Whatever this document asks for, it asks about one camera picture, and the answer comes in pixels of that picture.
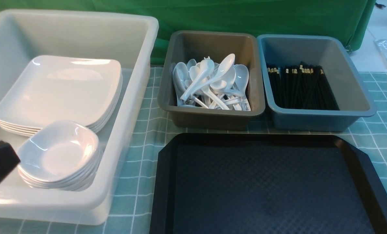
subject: square white plate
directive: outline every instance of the square white plate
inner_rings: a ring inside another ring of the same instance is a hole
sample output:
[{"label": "square white plate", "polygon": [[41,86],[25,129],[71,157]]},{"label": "square white plate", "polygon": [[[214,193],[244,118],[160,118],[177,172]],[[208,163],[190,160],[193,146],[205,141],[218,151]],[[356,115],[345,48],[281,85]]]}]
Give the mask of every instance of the square white plate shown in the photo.
[{"label": "square white plate", "polygon": [[38,56],[0,102],[0,121],[27,128],[57,120],[93,125],[109,111],[120,76],[116,60]]}]

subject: label on spoon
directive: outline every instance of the label on spoon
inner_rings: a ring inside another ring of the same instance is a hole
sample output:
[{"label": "label on spoon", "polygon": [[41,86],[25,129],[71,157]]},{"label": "label on spoon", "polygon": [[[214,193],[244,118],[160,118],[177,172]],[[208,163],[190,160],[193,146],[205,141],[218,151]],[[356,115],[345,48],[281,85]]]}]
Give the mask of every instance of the label on spoon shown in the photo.
[{"label": "label on spoon", "polygon": [[243,99],[242,108],[243,108],[243,111],[251,111],[250,103],[248,102],[247,98]]}]

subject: stack of bowls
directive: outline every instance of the stack of bowls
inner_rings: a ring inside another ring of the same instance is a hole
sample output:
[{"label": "stack of bowls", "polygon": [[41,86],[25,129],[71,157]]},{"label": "stack of bowls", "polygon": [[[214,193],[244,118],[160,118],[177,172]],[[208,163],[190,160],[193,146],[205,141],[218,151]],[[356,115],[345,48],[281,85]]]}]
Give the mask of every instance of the stack of bowls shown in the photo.
[{"label": "stack of bowls", "polygon": [[29,138],[17,153],[19,174],[30,187],[81,191],[93,182],[103,150],[90,129],[61,120]]}]

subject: grid pattern tablecloth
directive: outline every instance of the grid pattern tablecloth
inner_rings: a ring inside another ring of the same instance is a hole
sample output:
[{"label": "grid pattern tablecloth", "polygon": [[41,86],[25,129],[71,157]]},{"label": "grid pattern tablecloth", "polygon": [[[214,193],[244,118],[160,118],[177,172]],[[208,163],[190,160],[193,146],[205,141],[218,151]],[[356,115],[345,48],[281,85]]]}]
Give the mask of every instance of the grid pattern tablecloth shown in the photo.
[{"label": "grid pattern tablecloth", "polygon": [[[156,101],[162,68],[152,68],[131,148],[120,175],[109,217],[103,225],[84,226],[29,220],[0,219],[1,234],[147,234],[149,232],[158,152],[182,132],[238,133],[176,127]],[[387,191],[387,73],[361,73],[376,101],[378,113],[361,118],[337,134],[366,152]],[[239,133],[330,134],[289,132],[272,127],[266,116],[252,120]]]}]

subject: green cloth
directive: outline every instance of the green cloth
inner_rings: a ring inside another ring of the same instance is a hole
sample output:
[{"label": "green cloth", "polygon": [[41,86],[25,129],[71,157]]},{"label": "green cloth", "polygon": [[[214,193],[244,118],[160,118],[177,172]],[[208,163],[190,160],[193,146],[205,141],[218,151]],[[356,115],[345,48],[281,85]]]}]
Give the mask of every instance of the green cloth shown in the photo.
[{"label": "green cloth", "polygon": [[4,9],[68,9],[149,15],[159,32],[152,64],[163,64],[171,34],[200,30],[331,36],[357,50],[375,0],[0,0]]}]

